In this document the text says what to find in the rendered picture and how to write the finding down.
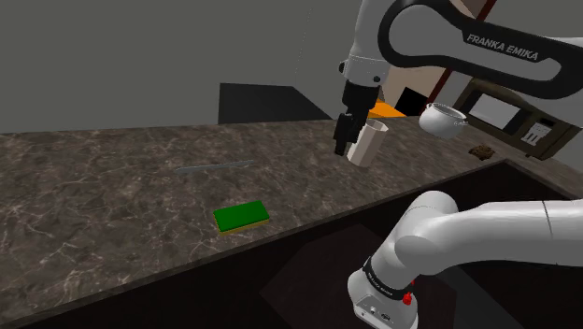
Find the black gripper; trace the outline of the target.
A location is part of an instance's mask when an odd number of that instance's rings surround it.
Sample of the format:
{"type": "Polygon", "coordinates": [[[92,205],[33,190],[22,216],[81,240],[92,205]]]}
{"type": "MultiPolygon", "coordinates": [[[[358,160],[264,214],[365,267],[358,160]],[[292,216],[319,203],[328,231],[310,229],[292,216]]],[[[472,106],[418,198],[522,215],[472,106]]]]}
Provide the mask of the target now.
{"type": "Polygon", "coordinates": [[[342,103],[347,107],[347,114],[341,113],[334,129],[334,153],[343,156],[347,142],[355,144],[360,133],[360,120],[365,120],[368,112],[375,106],[380,87],[370,87],[355,84],[349,80],[345,83],[342,103]]]}

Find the beige faceted cup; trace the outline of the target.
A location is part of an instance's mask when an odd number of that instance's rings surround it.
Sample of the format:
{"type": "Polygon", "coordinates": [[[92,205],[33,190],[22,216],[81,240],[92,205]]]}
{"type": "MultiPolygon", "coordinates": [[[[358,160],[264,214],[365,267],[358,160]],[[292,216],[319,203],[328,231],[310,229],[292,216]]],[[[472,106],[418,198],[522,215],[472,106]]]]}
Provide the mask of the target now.
{"type": "Polygon", "coordinates": [[[388,130],[389,128],[383,122],[367,119],[357,142],[348,150],[348,160],[360,167],[370,166],[388,130]]]}

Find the green and yellow sponge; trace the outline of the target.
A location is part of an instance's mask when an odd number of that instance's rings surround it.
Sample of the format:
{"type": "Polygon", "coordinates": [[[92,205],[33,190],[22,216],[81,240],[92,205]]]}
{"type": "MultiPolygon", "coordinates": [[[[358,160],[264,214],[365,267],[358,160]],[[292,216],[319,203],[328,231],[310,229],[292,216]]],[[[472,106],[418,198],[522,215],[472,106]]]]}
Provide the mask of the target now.
{"type": "Polygon", "coordinates": [[[221,234],[229,234],[270,219],[260,200],[214,210],[213,217],[221,234]]]}

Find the grey long knife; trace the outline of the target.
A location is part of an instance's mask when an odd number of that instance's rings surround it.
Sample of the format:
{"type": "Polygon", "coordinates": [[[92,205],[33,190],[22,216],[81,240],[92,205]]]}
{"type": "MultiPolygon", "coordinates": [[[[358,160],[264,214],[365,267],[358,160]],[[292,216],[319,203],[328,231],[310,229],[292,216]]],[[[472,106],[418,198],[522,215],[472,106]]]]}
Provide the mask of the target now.
{"type": "Polygon", "coordinates": [[[180,175],[181,174],[190,174],[190,173],[198,172],[198,171],[251,165],[253,163],[254,163],[253,160],[245,160],[245,161],[237,161],[237,162],[230,162],[230,163],[223,163],[223,164],[201,164],[201,165],[195,165],[195,166],[183,166],[183,167],[179,167],[179,168],[175,169],[174,172],[176,174],[180,174],[180,175]]]}

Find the small brown lump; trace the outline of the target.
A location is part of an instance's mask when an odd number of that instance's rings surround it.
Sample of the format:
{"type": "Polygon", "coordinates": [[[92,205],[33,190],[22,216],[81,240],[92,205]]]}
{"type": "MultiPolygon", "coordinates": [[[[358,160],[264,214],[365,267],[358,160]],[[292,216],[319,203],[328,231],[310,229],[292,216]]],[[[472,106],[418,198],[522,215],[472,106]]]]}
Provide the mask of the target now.
{"type": "Polygon", "coordinates": [[[468,151],[469,154],[476,156],[480,161],[490,159],[495,151],[487,145],[478,145],[468,151]]]}

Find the dark robot stand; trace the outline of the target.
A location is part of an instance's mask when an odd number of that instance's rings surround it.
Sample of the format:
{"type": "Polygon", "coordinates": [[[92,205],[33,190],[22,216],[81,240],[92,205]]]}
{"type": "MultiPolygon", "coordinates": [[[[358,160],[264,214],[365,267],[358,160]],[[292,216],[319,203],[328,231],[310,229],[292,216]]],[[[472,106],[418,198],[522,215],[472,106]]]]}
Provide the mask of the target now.
{"type": "MultiPolygon", "coordinates": [[[[357,318],[348,276],[382,239],[360,224],[305,243],[262,289],[291,329],[374,329],[357,318]]],[[[525,329],[460,270],[416,282],[419,329],[525,329]]]]}

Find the brown microwave oven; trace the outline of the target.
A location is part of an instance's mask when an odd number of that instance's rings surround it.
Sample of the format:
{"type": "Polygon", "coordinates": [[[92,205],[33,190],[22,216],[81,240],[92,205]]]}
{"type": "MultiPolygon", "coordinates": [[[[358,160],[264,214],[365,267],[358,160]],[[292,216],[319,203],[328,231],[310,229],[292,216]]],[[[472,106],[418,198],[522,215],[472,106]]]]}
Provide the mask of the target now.
{"type": "Polygon", "coordinates": [[[554,156],[581,131],[517,93],[480,79],[470,80],[454,107],[466,115],[469,125],[538,160],[554,156]]]}

